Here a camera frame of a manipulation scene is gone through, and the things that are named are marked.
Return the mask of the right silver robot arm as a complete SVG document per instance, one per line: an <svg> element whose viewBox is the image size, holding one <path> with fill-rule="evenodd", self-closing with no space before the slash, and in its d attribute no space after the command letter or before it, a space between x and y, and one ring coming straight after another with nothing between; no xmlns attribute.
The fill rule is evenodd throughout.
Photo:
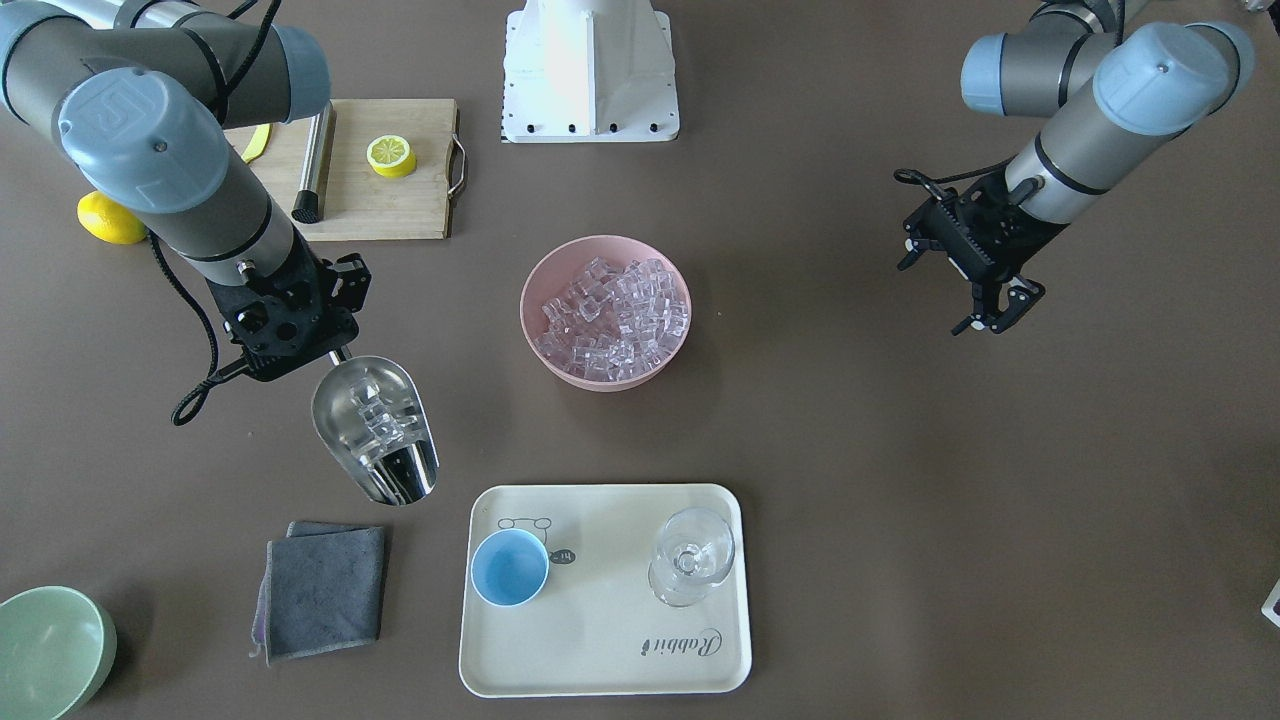
<svg viewBox="0 0 1280 720"><path fill-rule="evenodd" d="M358 334L370 274L330 263L227 138L289 123L332 97L308 32L247 26L184 4L152 26L155 1L111 10L111 28L55 3L3 4L3 106L198 272L243 357L274 380Z"/></svg>

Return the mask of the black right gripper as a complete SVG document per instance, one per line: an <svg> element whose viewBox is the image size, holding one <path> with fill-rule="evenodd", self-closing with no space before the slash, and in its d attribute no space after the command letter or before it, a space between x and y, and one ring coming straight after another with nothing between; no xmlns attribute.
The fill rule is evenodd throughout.
<svg viewBox="0 0 1280 720"><path fill-rule="evenodd" d="M270 382L358 337L355 314L364 306L371 273L357 252L335 263L292 252L275 273L248 284L207 284L232 342L241 346L241 357L218 375Z"/></svg>

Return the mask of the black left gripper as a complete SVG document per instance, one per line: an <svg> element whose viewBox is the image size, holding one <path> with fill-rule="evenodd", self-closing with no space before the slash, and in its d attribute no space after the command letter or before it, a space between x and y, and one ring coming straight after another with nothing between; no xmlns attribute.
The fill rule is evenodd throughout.
<svg viewBox="0 0 1280 720"><path fill-rule="evenodd" d="M928 252L941 252L972 282L972 313L952 328L952 336L968 329L1001 334L1044 297L1041 283L1018 275L1030 258L1066 229L1021 208L1041 190L1041 178L1025 179L1010 190L1004 168L980 168L940 179L899 168L896 181L919 184L931 196L902 223L906 254L897 270L905 272Z"/></svg>

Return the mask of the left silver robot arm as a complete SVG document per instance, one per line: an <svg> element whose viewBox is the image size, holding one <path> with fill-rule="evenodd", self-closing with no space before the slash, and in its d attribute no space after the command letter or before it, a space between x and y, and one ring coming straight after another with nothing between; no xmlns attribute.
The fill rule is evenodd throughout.
<svg viewBox="0 0 1280 720"><path fill-rule="evenodd" d="M1012 158L954 178L901 168L929 197L904 222L908 269L942 252L972 290L959 331L1002 333L1044 295L1023 266L1157 149L1224 109L1256 67L1251 37L1225 22L1158 22L1123 32L1119 1L1047 1L1014 35L970 47L965 104L1046 123Z"/></svg>

